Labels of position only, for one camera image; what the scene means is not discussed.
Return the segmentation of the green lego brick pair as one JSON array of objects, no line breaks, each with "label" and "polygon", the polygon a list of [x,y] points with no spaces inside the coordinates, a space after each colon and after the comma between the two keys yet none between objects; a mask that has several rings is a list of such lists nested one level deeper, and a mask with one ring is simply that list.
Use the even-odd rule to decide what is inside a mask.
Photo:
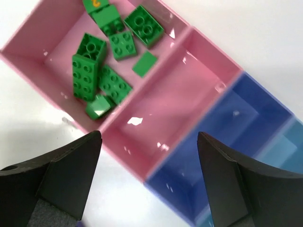
[{"label": "green lego brick pair", "polygon": [[97,94],[95,99],[87,103],[86,114],[93,120],[96,120],[112,110],[116,104],[113,100],[105,95]]},{"label": "green lego brick pair", "polygon": [[137,61],[137,63],[133,66],[132,70],[138,76],[143,78],[148,73],[148,71],[154,66],[157,59],[158,58],[151,52],[145,51],[140,57],[140,59]]}]

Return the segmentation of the long green lego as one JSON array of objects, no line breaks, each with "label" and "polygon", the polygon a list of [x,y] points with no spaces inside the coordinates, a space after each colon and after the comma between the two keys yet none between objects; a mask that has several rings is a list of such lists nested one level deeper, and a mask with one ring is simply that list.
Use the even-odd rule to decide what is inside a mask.
[{"label": "long green lego", "polygon": [[93,101],[97,93],[98,63],[86,56],[72,56],[73,95],[86,102]]}]

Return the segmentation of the long green lego brick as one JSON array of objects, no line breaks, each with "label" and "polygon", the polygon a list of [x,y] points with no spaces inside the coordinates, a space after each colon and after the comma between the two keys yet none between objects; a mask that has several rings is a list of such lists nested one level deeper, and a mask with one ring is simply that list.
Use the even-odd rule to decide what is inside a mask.
[{"label": "long green lego brick", "polygon": [[107,64],[100,69],[98,77],[98,87],[116,105],[119,105],[132,91],[132,87]]}]

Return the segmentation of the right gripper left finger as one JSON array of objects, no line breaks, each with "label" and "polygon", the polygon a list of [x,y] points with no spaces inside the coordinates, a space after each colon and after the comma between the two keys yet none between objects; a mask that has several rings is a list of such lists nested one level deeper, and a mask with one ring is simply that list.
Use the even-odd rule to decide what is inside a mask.
[{"label": "right gripper left finger", "polygon": [[0,171],[2,227],[79,227],[97,167],[100,131]]}]

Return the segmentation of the small green lego brick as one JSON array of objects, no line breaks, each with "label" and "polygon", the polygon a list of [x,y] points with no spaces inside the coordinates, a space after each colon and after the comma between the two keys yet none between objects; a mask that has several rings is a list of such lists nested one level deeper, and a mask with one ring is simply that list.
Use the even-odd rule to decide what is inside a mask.
[{"label": "small green lego brick", "polygon": [[109,42],[113,57],[116,61],[137,55],[134,38],[130,31],[124,31],[111,35],[109,37]]}]

